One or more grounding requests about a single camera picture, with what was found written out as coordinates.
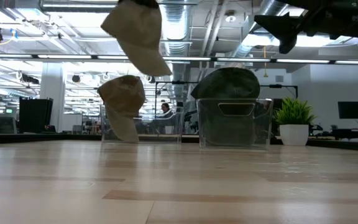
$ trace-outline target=white column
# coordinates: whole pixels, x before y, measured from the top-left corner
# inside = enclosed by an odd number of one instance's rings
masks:
[[[50,125],[62,131],[67,73],[62,63],[45,63],[42,68],[40,99],[53,99]]]

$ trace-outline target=computer monitor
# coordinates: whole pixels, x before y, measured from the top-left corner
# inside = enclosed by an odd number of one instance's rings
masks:
[[[339,119],[358,119],[358,102],[338,102]]]

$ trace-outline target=clear plastic bin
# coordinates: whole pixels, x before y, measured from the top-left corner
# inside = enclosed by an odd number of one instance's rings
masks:
[[[100,107],[102,141],[123,142],[111,129],[106,108]],[[169,142],[180,144],[183,129],[183,108],[172,108],[167,114],[139,114],[133,118],[139,142]]]
[[[201,147],[266,149],[270,144],[270,99],[197,100]]]

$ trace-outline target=ductwork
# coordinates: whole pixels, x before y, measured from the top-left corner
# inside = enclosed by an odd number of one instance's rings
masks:
[[[189,31],[189,7],[183,5],[163,5],[161,7],[163,19],[163,38],[167,40],[184,40]],[[165,50],[169,56],[187,56],[189,54],[189,45],[186,43],[165,43]],[[190,69],[185,63],[174,63],[172,73],[174,81],[188,80],[186,72]],[[173,85],[174,97],[183,98],[183,86]]]
[[[263,0],[260,4],[260,9],[257,15],[278,16],[284,11],[285,8],[287,8],[287,6],[287,4],[276,0]],[[257,26],[258,25],[256,24],[256,22],[254,22],[254,15],[247,16],[246,21],[242,26],[243,41],[250,32],[255,30]],[[231,57],[246,57],[248,53],[252,50],[251,46],[242,44],[243,41],[241,41],[237,49],[232,52]]]

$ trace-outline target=tan cap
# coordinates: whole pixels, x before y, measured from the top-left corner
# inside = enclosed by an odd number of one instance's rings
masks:
[[[155,77],[171,75],[159,46],[162,17],[155,0],[153,7],[122,0],[110,12],[101,28],[115,37],[135,67]]]
[[[134,118],[145,102],[143,83],[139,77],[124,75],[103,84],[98,93],[114,134],[125,142],[138,142]]]

